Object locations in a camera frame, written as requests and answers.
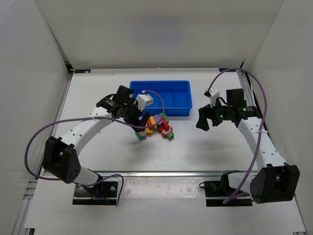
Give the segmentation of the small green brick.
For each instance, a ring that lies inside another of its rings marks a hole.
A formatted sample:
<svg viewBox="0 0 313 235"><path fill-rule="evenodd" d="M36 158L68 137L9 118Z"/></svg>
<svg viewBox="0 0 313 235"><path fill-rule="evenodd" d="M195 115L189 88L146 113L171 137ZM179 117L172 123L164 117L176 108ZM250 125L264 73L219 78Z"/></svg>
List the small green brick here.
<svg viewBox="0 0 313 235"><path fill-rule="evenodd" d="M175 136L174 133L171 132L167 135L167 139L171 141L174 138L174 136Z"/></svg>

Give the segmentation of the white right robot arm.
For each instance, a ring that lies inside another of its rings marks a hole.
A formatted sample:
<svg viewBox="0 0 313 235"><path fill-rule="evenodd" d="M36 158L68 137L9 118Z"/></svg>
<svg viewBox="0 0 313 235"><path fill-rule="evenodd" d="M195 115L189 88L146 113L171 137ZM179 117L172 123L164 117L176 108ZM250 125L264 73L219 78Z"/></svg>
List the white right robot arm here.
<svg viewBox="0 0 313 235"><path fill-rule="evenodd" d="M300 171L279 154L261 123L260 112L247 105L243 89L227 90L226 99L215 88L207 89L204 95L210 103L199 108L196 127L208 131L209 121L213 127L223 121L234 123L253 153L258 170L256 175L238 170L225 172L220 183L212 187L213 193L226 196L226 203L244 195L250 195L257 204L292 200Z"/></svg>

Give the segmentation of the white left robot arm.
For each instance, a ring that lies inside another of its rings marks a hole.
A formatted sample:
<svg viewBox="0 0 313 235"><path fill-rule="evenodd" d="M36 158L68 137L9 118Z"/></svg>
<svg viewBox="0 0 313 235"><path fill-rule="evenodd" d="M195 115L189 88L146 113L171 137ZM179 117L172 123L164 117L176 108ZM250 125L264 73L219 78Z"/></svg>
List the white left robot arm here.
<svg viewBox="0 0 313 235"><path fill-rule="evenodd" d="M50 137L46 141L44 169L66 184L82 185L90 195L100 195L103 190L100 183L102 176L80 165L80 152L115 119L122 118L127 124L133 125L134 130L139 126L144 127L145 121L140 120L140 116L153 101L149 94L135 95L133 90L119 86L115 94L107 95L96 103L88 120L81 121L62 136Z"/></svg>

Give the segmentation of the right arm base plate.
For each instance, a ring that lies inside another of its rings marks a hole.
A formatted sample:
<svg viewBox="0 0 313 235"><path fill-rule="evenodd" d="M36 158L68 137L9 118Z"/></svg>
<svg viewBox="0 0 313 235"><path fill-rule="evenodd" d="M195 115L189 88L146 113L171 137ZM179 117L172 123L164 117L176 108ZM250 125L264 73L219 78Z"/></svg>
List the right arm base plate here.
<svg viewBox="0 0 313 235"><path fill-rule="evenodd" d="M243 194L236 199L232 199L227 204L226 200L235 189L224 187L221 181L204 181L199 183L199 188L204 189L207 207L249 207L252 206L252 199L249 194Z"/></svg>

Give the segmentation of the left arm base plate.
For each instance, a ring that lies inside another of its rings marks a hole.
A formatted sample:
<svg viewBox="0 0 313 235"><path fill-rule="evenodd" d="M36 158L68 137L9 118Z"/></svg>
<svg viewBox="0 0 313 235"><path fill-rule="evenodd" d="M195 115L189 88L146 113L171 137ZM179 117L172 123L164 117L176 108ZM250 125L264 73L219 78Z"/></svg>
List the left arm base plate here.
<svg viewBox="0 0 313 235"><path fill-rule="evenodd" d="M105 180L92 187L76 185L73 193L73 205L117 206L124 187L124 178L120 175L105 177Z"/></svg>

